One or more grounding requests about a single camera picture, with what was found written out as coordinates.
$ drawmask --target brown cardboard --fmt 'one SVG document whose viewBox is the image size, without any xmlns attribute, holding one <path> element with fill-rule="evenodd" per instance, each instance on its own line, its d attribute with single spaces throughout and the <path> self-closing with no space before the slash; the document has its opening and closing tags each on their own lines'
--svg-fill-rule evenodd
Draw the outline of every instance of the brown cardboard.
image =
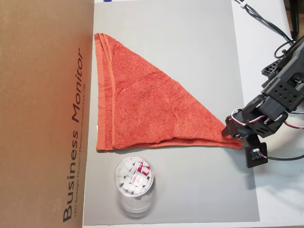
<svg viewBox="0 0 304 228">
<path fill-rule="evenodd" d="M 0 3 L 0 227 L 82 226 L 93 14 L 93 0 Z"/>
</svg>

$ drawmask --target black cable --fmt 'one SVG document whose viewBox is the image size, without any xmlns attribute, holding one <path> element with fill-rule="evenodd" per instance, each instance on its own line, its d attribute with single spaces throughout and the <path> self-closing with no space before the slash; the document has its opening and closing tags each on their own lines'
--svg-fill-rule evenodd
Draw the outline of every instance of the black cable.
<svg viewBox="0 0 304 228">
<path fill-rule="evenodd" d="M 248 4 L 246 4 L 244 6 L 244 9 L 246 10 L 246 12 L 254 17 L 255 19 L 257 19 L 258 21 L 260 21 L 261 23 L 263 23 L 264 25 L 268 25 L 270 28 L 272 28 L 275 32 L 277 32 L 280 36 L 282 36 L 287 42 L 284 43 L 283 45 L 281 45 L 274 53 L 275 58 L 282 58 L 285 55 L 286 50 L 282 50 L 283 55 L 281 56 L 277 56 L 277 52 L 279 51 L 279 49 L 281 49 L 282 47 L 284 47 L 286 44 L 293 44 L 294 40 L 290 39 L 289 36 L 286 35 L 286 33 L 284 33 L 279 27 L 277 27 L 276 25 L 274 25 L 273 23 L 271 23 L 270 21 L 266 20 L 265 18 L 263 18 L 254 8 L 252 8 L 251 6 L 249 6 Z"/>
<path fill-rule="evenodd" d="M 267 159 L 270 160 L 276 160 L 276 161 L 294 161 L 294 160 L 299 160 L 304 158 L 304 155 L 301 155 L 299 157 L 295 157 L 295 158 L 275 158 L 275 157 L 266 157 Z"/>
<path fill-rule="evenodd" d="M 294 158 L 276 158 L 276 157 L 266 157 L 264 154 L 262 154 L 262 152 L 260 150 L 258 150 L 258 153 L 263 157 L 263 158 L 267 158 L 270 160 L 276 160 L 276 161 L 294 161 L 294 160 L 299 160 L 304 158 L 304 154 L 299 156 L 299 157 L 294 157 Z"/>
<path fill-rule="evenodd" d="M 287 51 L 286 51 L 285 49 L 282 50 L 283 55 L 281 55 L 281 56 L 277 56 L 277 55 L 276 55 L 277 52 L 278 52 L 282 47 L 284 47 L 286 44 L 290 44 L 290 43 L 292 43 L 292 42 L 294 42 L 294 40 L 287 41 L 286 43 L 284 43 L 284 44 L 282 44 L 281 46 L 279 46 L 279 47 L 275 50 L 275 53 L 274 53 L 275 58 L 283 58 Z"/>
</svg>

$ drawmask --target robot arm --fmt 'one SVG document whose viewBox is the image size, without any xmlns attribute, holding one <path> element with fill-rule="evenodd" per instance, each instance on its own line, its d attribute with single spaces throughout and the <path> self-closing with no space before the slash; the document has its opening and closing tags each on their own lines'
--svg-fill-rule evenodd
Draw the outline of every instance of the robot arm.
<svg viewBox="0 0 304 228">
<path fill-rule="evenodd" d="M 245 145 L 247 167 L 267 163 L 267 146 L 260 142 L 281 127 L 288 113 L 304 100 L 304 37 L 298 39 L 278 61 L 262 70 L 268 79 L 260 95 L 244 109 L 226 118 L 223 136 L 241 139 Z"/>
</svg>

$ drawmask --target folded towel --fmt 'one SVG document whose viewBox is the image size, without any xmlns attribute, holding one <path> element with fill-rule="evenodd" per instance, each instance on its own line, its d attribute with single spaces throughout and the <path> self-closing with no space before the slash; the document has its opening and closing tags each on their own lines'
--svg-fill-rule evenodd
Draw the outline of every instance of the folded towel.
<svg viewBox="0 0 304 228">
<path fill-rule="evenodd" d="M 95 34 L 97 150 L 223 146 L 223 123 L 178 82 L 105 34 Z"/>
</svg>

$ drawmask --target gray mat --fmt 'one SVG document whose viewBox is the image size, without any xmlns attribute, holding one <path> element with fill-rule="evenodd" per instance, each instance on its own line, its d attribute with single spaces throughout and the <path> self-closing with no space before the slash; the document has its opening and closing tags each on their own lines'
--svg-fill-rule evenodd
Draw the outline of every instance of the gray mat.
<svg viewBox="0 0 304 228">
<path fill-rule="evenodd" d="M 180 82 L 222 122 L 243 106 L 231 1 L 98 3 L 97 32 L 122 42 Z M 170 147 L 96 152 L 94 50 L 84 225 L 259 221 L 253 170 L 246 168 L 243 151 Z M 131 155 L 148 159 L 155 169 L 154 207 L 137 220 L 120 211 L 114 184 L 117 163 Z"/>
</svg>

